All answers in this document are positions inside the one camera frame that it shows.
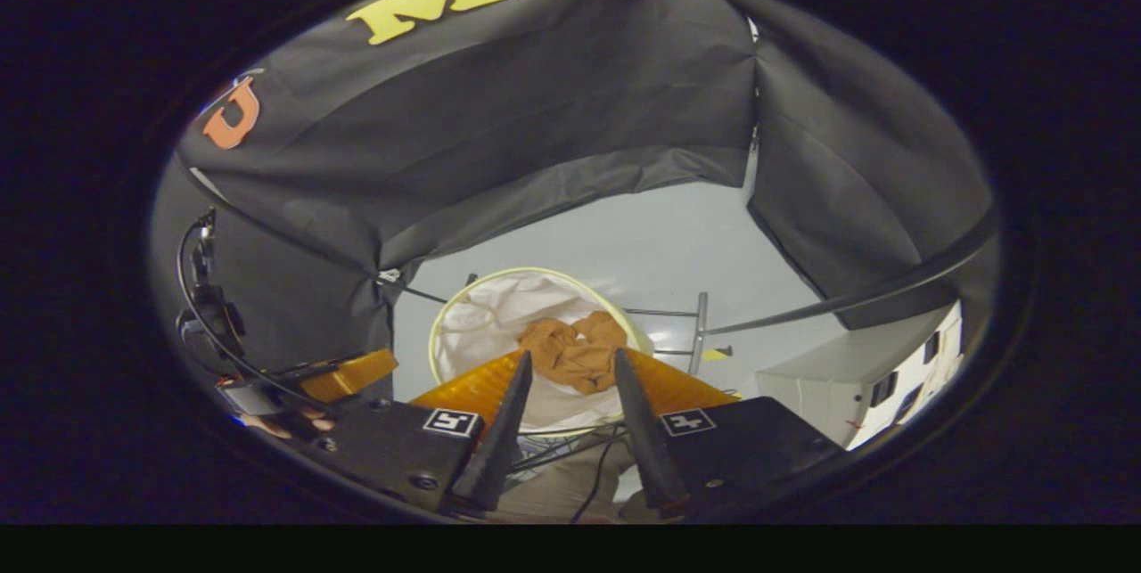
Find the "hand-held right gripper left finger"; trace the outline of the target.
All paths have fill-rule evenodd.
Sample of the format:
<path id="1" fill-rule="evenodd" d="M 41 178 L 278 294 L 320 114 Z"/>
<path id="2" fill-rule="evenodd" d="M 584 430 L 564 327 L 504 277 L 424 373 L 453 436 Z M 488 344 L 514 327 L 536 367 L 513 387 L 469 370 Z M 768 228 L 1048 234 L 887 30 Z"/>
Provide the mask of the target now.
<path id="1" fill-rule="evenodd" d="M 308 459 L 419 511 L 495 511 L 533 373 L 531 352 L 516 350 L 427 393 L 427 404 L 367 400 L 310 439 Z"/>

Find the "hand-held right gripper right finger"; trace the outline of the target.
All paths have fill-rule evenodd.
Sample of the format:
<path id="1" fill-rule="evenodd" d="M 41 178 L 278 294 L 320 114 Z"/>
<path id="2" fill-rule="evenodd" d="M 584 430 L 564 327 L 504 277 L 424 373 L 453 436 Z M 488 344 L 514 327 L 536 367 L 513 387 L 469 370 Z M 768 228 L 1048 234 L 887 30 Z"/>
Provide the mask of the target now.
<path id="1" fill-rule="evenodd" d="M 614 374 L 645 503 L 663 519 L 744 519 L 810 489 L 844 447 L 771 397 L 736 400 L 620 348 Z"/>

